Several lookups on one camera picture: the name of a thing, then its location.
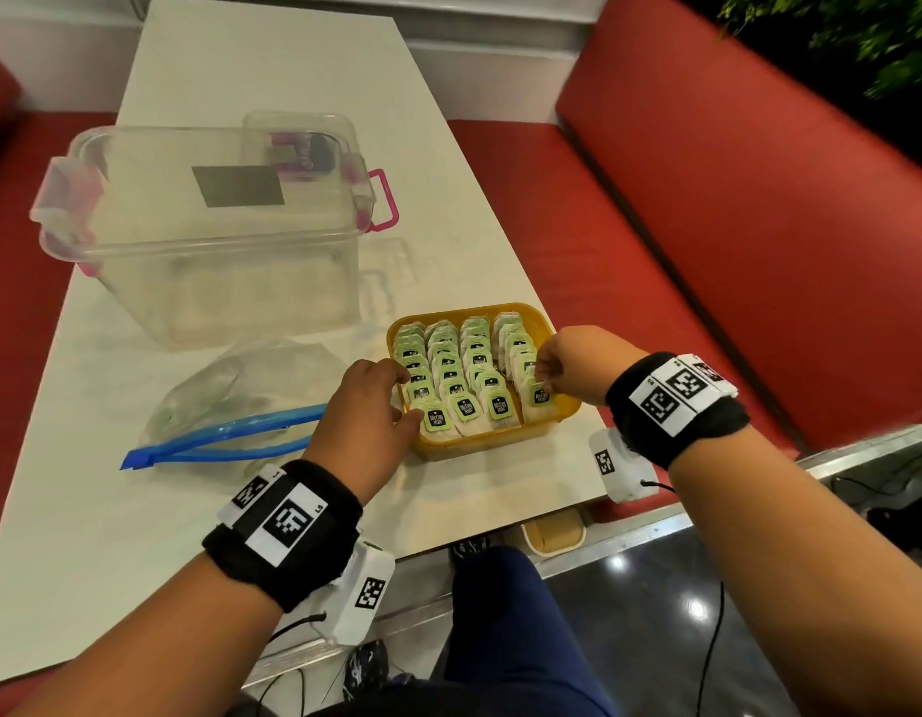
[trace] green plant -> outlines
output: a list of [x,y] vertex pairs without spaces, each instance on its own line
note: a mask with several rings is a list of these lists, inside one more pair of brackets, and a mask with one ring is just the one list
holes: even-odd
[[845,47],[877,66],[870,97],[922,83],[922,0],[723,0],[720,17],[740,32],[762,17],[808,13],[820,21],[810,46]]

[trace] yellow tray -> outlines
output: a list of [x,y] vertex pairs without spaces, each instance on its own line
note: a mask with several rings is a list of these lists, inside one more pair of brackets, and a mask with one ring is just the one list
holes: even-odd
[[[493,307],[475,307],[471,310],[431,312],[428,314],[413,314],[408,317],[402,317],[388,328],[388,353],[394,358],[395,336],[401,325],[406,325],[411,322],[421,322],[427,326],[429,324],[434,324],[439,319],[446,319],[460,329],[461,324],[468,317],[485,316],[493,323],[494,317],[500,312],[517,312],[520,314],[521,319],[524,320],[524,328],[527,334],[531,336],[538,347],[554,335],[547,320],[544,319],[544,315],[538,312],[534,307],[520,303],[498,304]],[[520,421],[520,425],[517,427],[509,427],[505,430],[494,430],[490,433],[471,435],[467,438],[458,438],[457,440],[448,441],[446,443],[430,441],[424,435],[419,434],[412,445],[412,449],[426,460],[440,461],[446,458],[454,458],[458,455],[467,455],[481,450],[489,450],[492,447],[520,443],[521,441],[529,440],[530,438],[538,438],[544,435],[558,422],[571,417],[580,409],[580,400],[566,395],[556,395],[554,397],[554,403],[558,407],[558,413],[554,417],[551,417],[550,420],[547,421],[532,422],[531,424],[525,425],[524,416],[521,413],[520,397],[517,396],[514,385],[510,382],[508,382],[507,385],[508,391],[511,393],[511,399],[515,403],[517,420]],[[402,409],[407,412],[408,403],[405,398],[405,393],[401,387],[398,388],[398,392],[402,398]]]

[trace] white table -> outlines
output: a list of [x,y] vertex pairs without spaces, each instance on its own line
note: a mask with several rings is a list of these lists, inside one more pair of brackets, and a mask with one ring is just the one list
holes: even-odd
[[[120,124],[238,126],[252,110],[348,116],[401,210],[361,239],[363,322],[308,340],[378,359],[400,316],[540,307],[390,19],[154,0]],[[475,286],[445,286],[462,271]],[[0,525],[0,680],[71,659],[198,552],[241,471],[118,469],[161,397],[219,352],[162,351],[74,273]],[[543,439],[414,460],[367,508],[365,534],[406,556],[597,498],[587,439],[601,427],[585,407]]]

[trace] person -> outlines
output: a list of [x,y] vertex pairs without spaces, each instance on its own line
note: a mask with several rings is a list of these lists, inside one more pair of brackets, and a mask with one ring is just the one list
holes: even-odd
[[[551,392],[609,404],[624,437],[669,468],[732,600],[803,714],[922,715],[922,570],[766,441],[733,398],[719,398],[708,409],[717,413],[676,437],[638,420],[629,394],[671,358],[596,327],[569,327],[541,347],[537,374]],[[290,486],[300,483],[334,513],[305,531],[299,543],[309,546],[297,558],[293,549],[288,566],[266,566],[246,550],[238,524],[220,526],[204,553],[13,714],[222,715],[284,610],[344,567],[360,507],[419,428],[420,412],[392,412],[392,387],[405,381],[392,360],[353,364],[302,459],[285,466]],[[326,717],[616,714],[526,557],[493,548],[463,559],[454,596],[443,683],[385,688]]]

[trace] blue pants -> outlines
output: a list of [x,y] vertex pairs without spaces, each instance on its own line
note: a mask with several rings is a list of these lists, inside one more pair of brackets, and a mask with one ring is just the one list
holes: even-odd
[[616,717],[554,596],[530,559],[494,547],[455,575],[444,679],[502,714]]

